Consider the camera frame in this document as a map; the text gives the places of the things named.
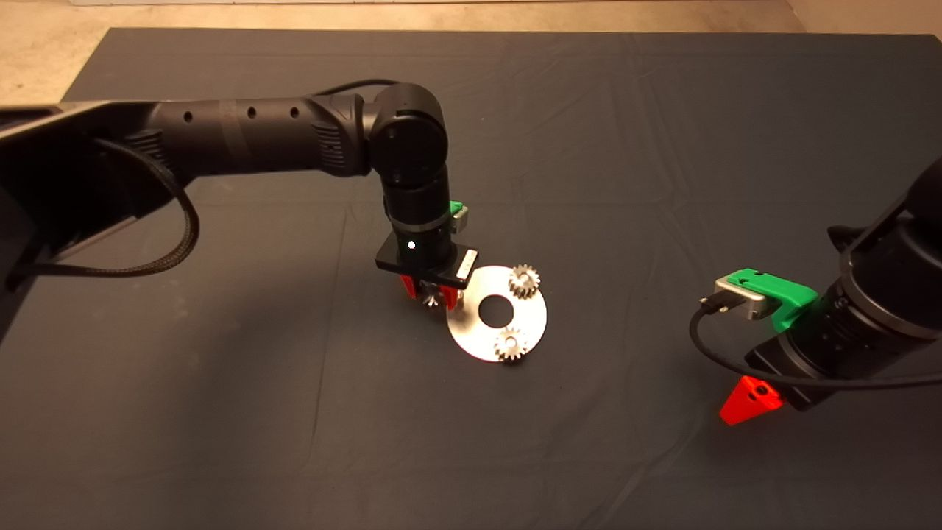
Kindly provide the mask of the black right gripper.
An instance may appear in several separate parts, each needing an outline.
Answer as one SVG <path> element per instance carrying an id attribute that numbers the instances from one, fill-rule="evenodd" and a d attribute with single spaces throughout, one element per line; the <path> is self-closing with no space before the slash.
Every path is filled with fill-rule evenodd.
<path id="1" fill-rule="evenodd" d="M 744 360 L 750 368 L 771 375 L 837 379 L 847 352 L 847 345 L 833 334 L 785 331 L 751 349 Z M 780 409 L 784 401 L 798 411 L 807 411 L 836 394 L 833 388 L 794 388 L 775 383 L 771 386 L 764 380 L 744 375 L 721 406 L 719 417 L 726 425 L 740 425 Z"/>

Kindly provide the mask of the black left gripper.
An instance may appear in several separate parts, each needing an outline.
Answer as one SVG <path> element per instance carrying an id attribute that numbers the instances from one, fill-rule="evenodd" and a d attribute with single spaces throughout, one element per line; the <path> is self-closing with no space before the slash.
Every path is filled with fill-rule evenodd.
<path id="1" fill-rule="evenodd" d="M 477 257 L 478 249 L 455 244 L 450 228 L 444 225 L 423 232 L 394 227 L 377 251 L 375 264 L 400 275 L 412 300 L 417 299 L 415 280 L 438 285 L 444 308 L 454 310 L 471 281 Z"/>

